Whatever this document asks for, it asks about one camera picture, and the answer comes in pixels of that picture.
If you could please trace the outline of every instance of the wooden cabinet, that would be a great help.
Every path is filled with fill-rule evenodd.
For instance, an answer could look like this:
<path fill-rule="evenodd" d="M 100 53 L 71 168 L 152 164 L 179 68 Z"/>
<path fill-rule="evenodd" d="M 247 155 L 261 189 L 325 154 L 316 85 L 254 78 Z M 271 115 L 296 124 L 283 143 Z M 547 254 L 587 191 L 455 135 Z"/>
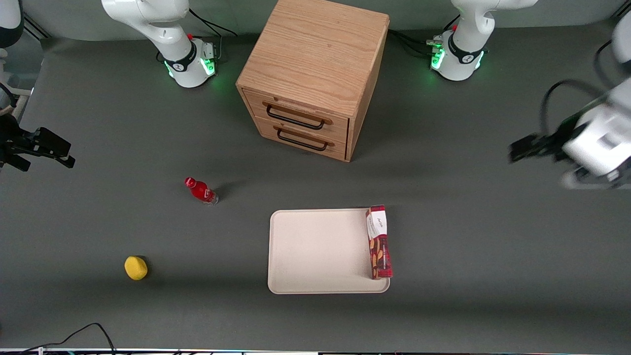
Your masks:
<path fill-rule="evenodd" d="M 260 134 L 349 162 L 389 22 L 325 0 L 278 0 L 237 80 Z"/>

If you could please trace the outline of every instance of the gray wall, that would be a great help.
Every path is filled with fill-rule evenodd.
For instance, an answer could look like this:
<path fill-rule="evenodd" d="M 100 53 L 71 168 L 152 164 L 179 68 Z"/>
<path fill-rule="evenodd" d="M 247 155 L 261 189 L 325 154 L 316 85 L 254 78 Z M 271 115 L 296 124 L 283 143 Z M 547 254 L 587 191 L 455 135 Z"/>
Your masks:
<path fill-rule="evenodd" d="M 443 27 L 457 11 L 449 0 L 335 0 L 387 13 L 393 29 Z M 625 0 L 540 0 L 532 8 L 496 14 L 499 27 L 545 27 L 593 23 L 609 17 Z M 259 33 L 276 0 L 190 0 L 191 8 L 238 33 Z M 140 39 L 142 35 L 111 20 L 100 0 L 24 0 L 29 15 L 56 37 L 81 40 Z M 189 15 L 184 30 L 208 29 Z"/>
<path fill-rule="evenodd" d="M 6 50 L 9 56 L 4 59 L 4 70 L 20 78 L 20 88 L 32 88 L 44 58 L 39 41 L 25 32 L 16 44 Z"/>

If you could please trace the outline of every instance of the black metal handle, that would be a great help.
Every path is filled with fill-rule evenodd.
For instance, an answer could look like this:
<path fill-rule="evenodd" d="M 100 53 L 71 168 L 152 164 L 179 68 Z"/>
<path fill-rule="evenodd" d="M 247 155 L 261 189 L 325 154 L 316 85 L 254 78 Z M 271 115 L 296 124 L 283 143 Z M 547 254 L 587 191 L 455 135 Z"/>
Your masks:
<path fill-rule="evenodd" d="M 280 133 L 283 130 L 281 128 L 277 128 L 277 130 L 278 130 L 278 132 L 276 132 L 276 136 L 278 137 L 278 139 L 284 140 L 284 141 L 288 141 L 289 143 L 292 143 L 292 144 L 300 145 L 301 147 L 313 149 L 313 150 L 318 151 L 318 152 L 323 152 L 326 149 L 326 147 L 329 145 L 327 142 L 324 142 L 324 146 L 323 147 L 315 147 L 313 145 L 302 143 L 301 141 L 297 141 L 297 140 L 293 140 L 291 138 L 283 137 L 283 136 L 280 135 Z"/>
<path fill-rule="evenodd" d="M 271 118 L 275 118 L 275 119 L 279 119 L 281 121 L 297 124 L 297 125 L 299 125 L 301 127 L 308 128 L 308 129 L 318 130 L 318 129 L 322 129 L 322 127 L 324 127 L 324 120 L 320 121 L 320 125 L 314 126 L 313 124 L 296 121 L 295 119 L 291 119 L 289 117 L 281 116 L 279 114 L 273 114 L 272 112 L 269 111 L 271 109 L 272 109 L 272 105 L 268 104 L 267 113 L 268 113 L 268 116 L 271 117 Z"/>

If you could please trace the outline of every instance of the plastic tray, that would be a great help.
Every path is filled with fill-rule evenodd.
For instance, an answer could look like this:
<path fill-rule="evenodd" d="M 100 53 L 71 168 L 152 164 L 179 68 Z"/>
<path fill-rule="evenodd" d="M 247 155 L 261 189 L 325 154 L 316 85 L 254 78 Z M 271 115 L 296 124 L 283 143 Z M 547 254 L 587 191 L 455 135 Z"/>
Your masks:
<path fill-rule="evenodd" d="M 280 210 L 269 221 L 268 287 L 275 294 L 381 293 L 370 277 L 367 208 Z"/>

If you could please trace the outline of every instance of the gray table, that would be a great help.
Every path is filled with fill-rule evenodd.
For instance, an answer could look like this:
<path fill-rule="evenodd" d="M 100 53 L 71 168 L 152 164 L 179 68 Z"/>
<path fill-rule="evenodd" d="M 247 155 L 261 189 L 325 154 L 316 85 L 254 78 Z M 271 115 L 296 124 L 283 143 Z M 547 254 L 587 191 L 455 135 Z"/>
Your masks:
<path fill-rule="evenodd" d="M 563 190 L 567 166 L 548 159 L 507 163 L 551 84 L 597 83 L 611 28 L 497 30 L 462 83 L 389 38 L 350 164 L 258 135 L 234 87 L 254 37 L 227 39 L 219 75 L 190 90 L 148 41 L 46 42 L 23 126 L 65 137 L 77 163 L 0 174 L 0 345 L 101 322 L 118 347 L 628 354 L 629 192 Z M 560 89 L 551 125 L 586 101 Z M 192 199 L 186 176 L 220 204 Z M 268 290 L 275 210 L 378 203 L 385 294 Z M 148 280 L 127 278 L 129 255 L 149 258 Z M 106 343 L 90 330 L 68 346 Z"/>

